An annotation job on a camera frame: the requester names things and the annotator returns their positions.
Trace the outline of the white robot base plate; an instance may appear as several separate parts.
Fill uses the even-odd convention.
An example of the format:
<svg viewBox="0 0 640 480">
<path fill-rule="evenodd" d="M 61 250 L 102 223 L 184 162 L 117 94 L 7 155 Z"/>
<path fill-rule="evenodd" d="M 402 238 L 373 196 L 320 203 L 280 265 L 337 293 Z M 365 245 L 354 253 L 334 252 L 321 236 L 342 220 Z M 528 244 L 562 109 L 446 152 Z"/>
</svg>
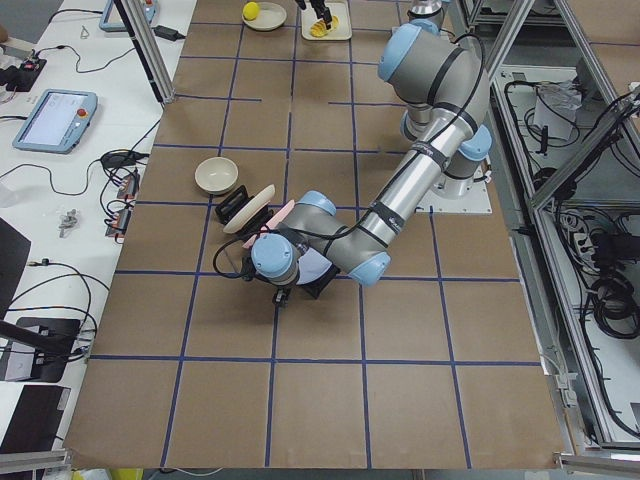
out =
<svg viewBox="0 0 640 480">
<path fill-rule="evenodd" d="M 478 167 L 468 179 L 442 175 L 416 207 L 418 213 L 489 215 L 493 212 L 484 171 Z"/>
</svg>

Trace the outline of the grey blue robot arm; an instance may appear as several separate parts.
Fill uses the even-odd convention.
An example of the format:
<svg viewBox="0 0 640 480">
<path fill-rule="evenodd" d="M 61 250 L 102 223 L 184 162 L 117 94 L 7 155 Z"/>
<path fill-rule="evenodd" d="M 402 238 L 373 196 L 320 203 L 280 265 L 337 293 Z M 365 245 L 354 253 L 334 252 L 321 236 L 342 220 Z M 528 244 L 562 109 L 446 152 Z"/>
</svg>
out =
<svg viewBox="0 0 640 480">
<path fill-rule="evenodd" d="M 461 145 L 480 130 L 489 107 L 484 55 L 444 39 L 427 19 L 397 28 L 386 44 L 378 76 L 408 107 L 404 126 L 412 145 L 363 217 L 352 227 L 334 204 L 309 191 L 250 249 L 257 279 L 290 288 L 299 259 L 313 249 L 362 286 L 375 284 L 391 258 L 394 238 Z"/>
<path fill-rule="evenodd" d="M 339 20 L 331 13 L 324 0 L 296 0 L 300 10 L 306 10 L 310 5 L 316 15 L 316 22 L 310 27 L 310 34 L 314 38 L 325 37 L 339 25 Z M 413 1 L 407 12 L 409 20 L 429 20 L 441 27 L 444 16 L 449 7 L 449 1 L 427 0 Z"/>
</svg>

